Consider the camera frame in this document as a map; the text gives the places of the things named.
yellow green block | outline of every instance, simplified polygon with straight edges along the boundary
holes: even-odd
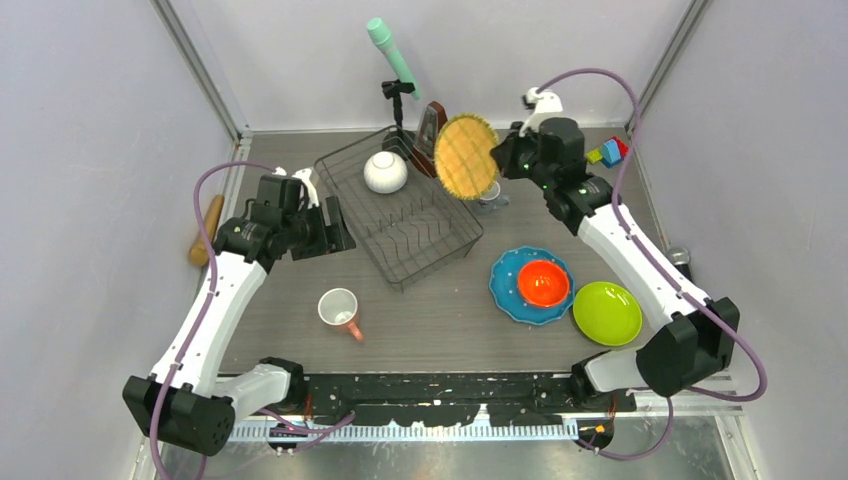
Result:
[[[596,148],[589,153],[586,154],[586,160],[589,163],[598,163],[603,160],[604,156],[601,154],[601,149]]]

white textured bowl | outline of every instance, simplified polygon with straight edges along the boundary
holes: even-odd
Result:
[[[406,162],[392,152],[375,153],[365,163],[365,185],[376,193],[394,193],[406,183]]]

mint green microphone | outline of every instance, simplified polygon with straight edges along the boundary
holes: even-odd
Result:
[[[415,85],[415,90],[412,92],[412,98],[416,100],[420,99],[421,95],[418,93],[418,82],[415,81],[415,77],[412,75],[409,65],[406,64],[406,61],[403,59],[403,55],[400,54],[400,50],[398,50],[397,45],[395,45],[395,39],[392,37],[392,31],[389,30],[386,22],[384,22],[380,17],[374,17],[368,21],[367,27],[371,41],[374,43],[375,47],[379,48],[380,51],[383,52],[383,55],[385,55],[386,60],[388,60],[389,65],[392,67],[392,70],[395,71],[395,75],[398,76],[398,80]]]

green plate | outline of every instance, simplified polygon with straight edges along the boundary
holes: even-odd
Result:
[[[633,341],[642,330],[642,309],[624,287],[593,282],[577,292],[574,321],[589,339],[607,347]]]

black wire dish rack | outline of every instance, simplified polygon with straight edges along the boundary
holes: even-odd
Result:
[[[380,151],[407,160],[406,184],[395,193],[372,192],[363,169]],[[448,263],[465,257],[483,236],[483,227],[461,200],[436,179],[410,165],[412,139],[395,126],[374,132],[315,162],[321,183],[341,201],[345,221],[357,244],[398,291]]]

